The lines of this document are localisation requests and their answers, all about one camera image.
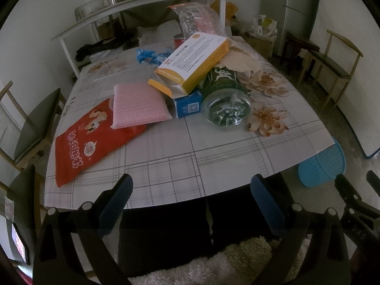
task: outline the fluffy white blanket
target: fluffy white blanket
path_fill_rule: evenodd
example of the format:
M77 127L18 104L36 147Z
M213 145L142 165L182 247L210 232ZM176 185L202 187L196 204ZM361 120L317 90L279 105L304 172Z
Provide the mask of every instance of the fluffy white blanket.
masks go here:
M305 239L286 281L294 279L305 257ZM187 265L131 278L133 285L250 285L260 274L280 241L263 237L233 244L211 258L197 258Z

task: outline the qr code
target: qr code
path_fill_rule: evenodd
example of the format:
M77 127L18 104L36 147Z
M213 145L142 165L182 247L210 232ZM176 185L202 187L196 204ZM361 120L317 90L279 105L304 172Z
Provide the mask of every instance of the qr code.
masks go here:
M187 111L189 113L199 111L199 103L192 103L192 104L187 105Z

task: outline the refrigerator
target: refrigerator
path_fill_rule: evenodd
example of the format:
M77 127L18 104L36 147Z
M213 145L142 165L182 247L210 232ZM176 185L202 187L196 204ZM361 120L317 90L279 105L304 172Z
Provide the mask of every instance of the refrigerator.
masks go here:
M319 0L261 0L261 15L277 21L274 54L281 56L286 32L309 38L314 26Z

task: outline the pink sponge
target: pink sponge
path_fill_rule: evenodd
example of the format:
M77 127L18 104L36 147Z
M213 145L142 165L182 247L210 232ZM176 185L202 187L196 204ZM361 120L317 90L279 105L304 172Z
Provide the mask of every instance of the pink sponge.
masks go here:
M114 91L113 129L171 119L161 92L148 83L121 83Z

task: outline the chair seat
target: chair seat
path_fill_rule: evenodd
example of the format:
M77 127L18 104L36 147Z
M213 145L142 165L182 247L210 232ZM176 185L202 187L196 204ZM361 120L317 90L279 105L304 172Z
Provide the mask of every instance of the chair seat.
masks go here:
M314 50L309 50L309 52L315 56L318 60L320 60L324 65L330 68L335 74L337 74L340 78L350 79L350 75L333 59L328 57L327 55L317 52Z
M295 34L289 31L286 32L286 40L291 43L297 44L299 48L305 48L316 51L319 51L320 49L319 46L314 44L310 39L296 36Z
M28 115L14 151L16 164L45 138L54 108L59 101L59 93L60 89L52 92Z

